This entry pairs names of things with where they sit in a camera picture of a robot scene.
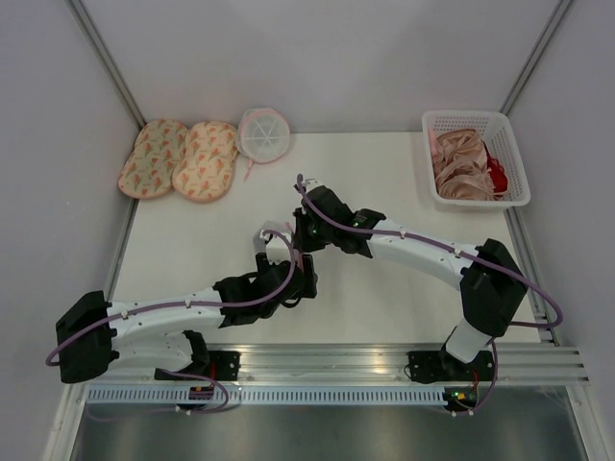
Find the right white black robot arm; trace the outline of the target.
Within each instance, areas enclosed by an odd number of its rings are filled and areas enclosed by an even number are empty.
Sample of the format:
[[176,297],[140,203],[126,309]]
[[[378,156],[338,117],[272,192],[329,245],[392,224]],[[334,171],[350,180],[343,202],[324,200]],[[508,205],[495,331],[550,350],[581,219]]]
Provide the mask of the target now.
[[459,292],[462,317],[438,356],[441,373],[450,379],[468,374],[479,352],[504,336],[528,292],[513,256],[495,239],[471,245],[427,237],[381,212],[353,211],[320,184],[307,188],[293,216],[294,244],[303,253],[333,245],[348,255],[418,270]]

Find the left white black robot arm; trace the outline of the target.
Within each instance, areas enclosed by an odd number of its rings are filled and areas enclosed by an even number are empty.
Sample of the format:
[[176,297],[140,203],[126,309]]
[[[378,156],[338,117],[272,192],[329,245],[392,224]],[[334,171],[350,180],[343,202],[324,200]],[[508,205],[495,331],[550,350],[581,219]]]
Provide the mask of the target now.
[[120,370],[143,371],[156,380],[221,376],[205,331],[248,326],[317,294],[311,255],[272,263],[259,253],[256,263],[252,273],[176,299],[108,302],[102,291],[86,293],[57,321],[58,346],[47,363],[59,367],[65,384]]

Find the white pink mesh laundry bag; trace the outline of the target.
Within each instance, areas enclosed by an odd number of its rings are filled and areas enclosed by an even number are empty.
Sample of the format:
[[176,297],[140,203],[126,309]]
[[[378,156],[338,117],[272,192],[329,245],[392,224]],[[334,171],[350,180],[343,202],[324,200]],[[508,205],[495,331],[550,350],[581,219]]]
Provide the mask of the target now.
[[288,261],[295,262],[300,269],[303,268],[302,257],[300,252],[294,248],[294,233],[288,223],[266,221],[259,230],[268,230],[273,235],[265,253],[268,263],[281,264]]

